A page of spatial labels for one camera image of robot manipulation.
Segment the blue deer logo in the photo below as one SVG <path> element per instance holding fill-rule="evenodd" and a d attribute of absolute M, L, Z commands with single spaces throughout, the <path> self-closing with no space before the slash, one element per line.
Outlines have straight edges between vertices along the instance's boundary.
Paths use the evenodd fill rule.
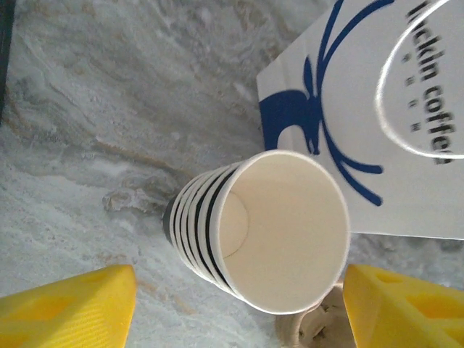
<path fill-rule="evenodd" d="M 322 87 L 328 64 L 343 40 L 366 17 L 370 16 L 375 11 L 392 4 L 394 0 L 372 1 L 348 22 L 340 34 L 338 34 L 335 38 L 331 46 L 327 49 L 329 37 L 335 25 L 336 18 L 339 16 L 343 2 L 344 0 L 339 0 L 333 6 L 332 13 L 328 18 L 327 26 L 323 33 L 316 69 L 316 91 L 314 91 L 313 87 L 311 61 L 309 57 L 307 57 L 304 61 L 303 67 L 303 83 L 306 87 L 305 92 L 298 90 L 282 91 L 273 94 L 260 102 L 262 130 L 265 134 L 265 148 L 276 149 L 278 137 L 281 132 L 291 125 L 298 125 L 303 130 L 308 151 L 311 154 L 319 155 L 319 132 L 320 127 L 322 126 L 323 134 L 326 138 L 327 147 L 332 156 L 332 160 L 341 175 L 344 177 L 345 181 L 358 194 L 363 196 L 370 203 L 379 207 L 382 205 L 382 198 L 357 181 L 348 172 L 346 166 L 354 170 L 370 174 L 382 174 L 384 169 L 380 165 L 368 165 L 366 163 L 355 161 L 354 159 L 349 158 L 337 147 L 328 130 L 326 120 L 324 119 Z"/>

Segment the marble veining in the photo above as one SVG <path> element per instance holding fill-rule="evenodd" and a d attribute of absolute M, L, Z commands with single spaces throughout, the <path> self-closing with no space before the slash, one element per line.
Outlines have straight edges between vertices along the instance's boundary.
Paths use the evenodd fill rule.
<path fill-rule="evenodd" d="M 130 263 L 127 347 L 279 347 L 204 282 L 161 214 L 263 149 L 256 74 L 333 1 L 18 1 L 0 128 L 0 295 Z M 464 289 L 459 241 L 354 235 L 349 260 Z"/>

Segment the white paper bag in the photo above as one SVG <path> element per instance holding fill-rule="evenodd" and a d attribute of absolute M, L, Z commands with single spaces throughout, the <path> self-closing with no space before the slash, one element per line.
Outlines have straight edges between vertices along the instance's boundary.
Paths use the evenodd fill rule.
<path fill-rule="evenodd" d="M 266 149 L 319 161 L 347 198 L 354 232 L 464 239 L 464 160 L 404 150 L 374 109 L 388 55 L 434 2 L 339 1 L 257 76 Z M 395 131 L 437 154 L 464 150 L 463 14 L 450 1 L 415 27 L 385 85 Z"/>

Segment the luckin coffee text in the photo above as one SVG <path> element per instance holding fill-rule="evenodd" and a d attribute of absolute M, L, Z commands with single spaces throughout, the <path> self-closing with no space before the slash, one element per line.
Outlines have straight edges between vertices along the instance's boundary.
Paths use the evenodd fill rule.
<path fill-rule="evenodd" d="M 427 10 L 430 1 L 424 1 L 414 9 L 410 10 L 406 19 L 411 23 L 424 11 Z M 411 125 L 411 131 L 420 131 L 426 128 L 428 135 L 432 137 L 431 148 L 435 152 L 450 153 L 451 137 L 456 131 L 453 122 L 454 115 L 446 110 L 443 85 L 439 83 L 440 64 L 439 60 L 444 56 L 444 50 L 440 48 L 441 36 L 434 33 L 428 20 L 423 20 L 411 33 L 414 53 L 404 55 L 402 61 L 408 62 L 415 56 L 418 64 L 417 77 L 412 76 L 406 79 L 406 86 L 413 83 L 423 83 L 426 87 L 421 98 L 409 102 L 409 108 L 422 105 L 426 118 L 423 123 Z M 435 158 L 435 163 L 444 165 L 452 162 L 452 159 Z"/>

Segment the marble surface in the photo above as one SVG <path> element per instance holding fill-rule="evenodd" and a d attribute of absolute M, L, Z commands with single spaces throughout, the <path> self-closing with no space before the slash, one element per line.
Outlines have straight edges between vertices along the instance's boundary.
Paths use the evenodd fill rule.
<path fill-rule="evenodd" d="M 332 1 L 18 1 L 0 128 L 0 295 L 130 263 L 127 347 L 279 347 L 273 317 L 162 234 L 190 178 L 262 151 L 254 78 Z M 355 235 L 349 259 L 464 289 L 463 243 Z"/>

